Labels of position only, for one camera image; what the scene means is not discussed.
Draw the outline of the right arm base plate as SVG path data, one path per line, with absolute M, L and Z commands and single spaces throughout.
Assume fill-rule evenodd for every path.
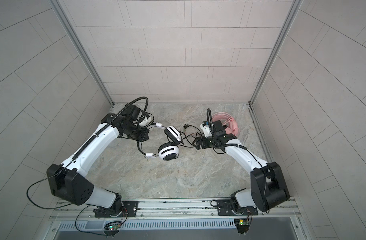
M 247 206 L 237 210 L 231 199 L 218 199 L 210 203 L 216 208 L 219 216 L 257 216 L 258 210 L 255 206 Z

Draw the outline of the white black headphones with cable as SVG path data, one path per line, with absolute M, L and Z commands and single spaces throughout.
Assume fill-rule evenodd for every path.
M 196 148 L 194 144 L 190 144 L 190 146 L 186 146 L 183 142 L 184 139 L 187 139 L 187 137 L 182 137 L 182 132 L 179 131 L 174 126 L 168 126 L 164 127 L 161 123 L 148 123 L 146 124 L 145 121 L 142 121 L 140 124 L 137 124 L 141 129 L 150 130 L 151 128 L 159 128 L 164 130 L 165 135 L 168 137 L 169 142 L 162 144 L 158 148 L 157 154 L 153 153 L 145 153 L 142 149 L 142 142 L 146 140 L 146 136 L 141 137 L 137 141 L 137 148 L 138 151 L 145 156 L 147 159 L 153 159 L 156 157 L 159 157 L 160 159 L 164 161 L 171 161 L 174 159 L 177 159 L 180 154 L 179 147 L 185 147 L 185 148 Z

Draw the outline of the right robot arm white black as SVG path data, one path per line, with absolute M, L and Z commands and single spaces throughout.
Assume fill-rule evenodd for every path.
M 200 127 L 204 136 L 195 138 L 197 150 L 220 150 L 234 158 L 250 174 L 250 189 L 236 191 L 230 196 L 230 207 L 235 214 L 240 215 L 252 207 L 267 213 L 290 199 L 280 165 L 259 158 L 242 145 L 237 136 L 227 133 L 226 125 L 214 119 L 211 109 L 207 109 L 206 121 Z

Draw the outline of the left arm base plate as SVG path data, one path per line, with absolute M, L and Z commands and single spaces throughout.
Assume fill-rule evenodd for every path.
M 138 210 L 138 201 L 116 201 L 110 208 L 97 207 L 93 210 L 95 218 L 135 217 Z

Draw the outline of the pink headphones with cable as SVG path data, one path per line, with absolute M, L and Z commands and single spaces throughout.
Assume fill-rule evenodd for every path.
M 235 118 L 233 116 L 231 116 L 230 114 L 228 114 L 226 112 L 218 112 L 212 116 L 212 120 L 214 122 L 221 121 L 221 123 L 224 126 L 226 126 L 225 131 L 227 134 L 233 134 L 235 136 L 238 136 L 238 134 L 239 134 L 238 124 L 237 124 Z

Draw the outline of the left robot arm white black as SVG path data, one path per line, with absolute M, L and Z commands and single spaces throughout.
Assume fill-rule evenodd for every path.
M 149 130 L 140 125 L 146 118 L 147 104 L 143 109 L 135 106 L 147 97 L 139 97 L 126 104 L 117 114 L 108 113 L 86 142 L 60 165 L 47 169 L 47 181 L 53 196 L 69 205 L 96 206 L 97 217 L 116 217 L 124 212 L 122 197 L 118 193 L 96 187 L 86 179 L 90 168 L 106 147 L 115 139 L 126 136 L 135 141 L 148 139 Z

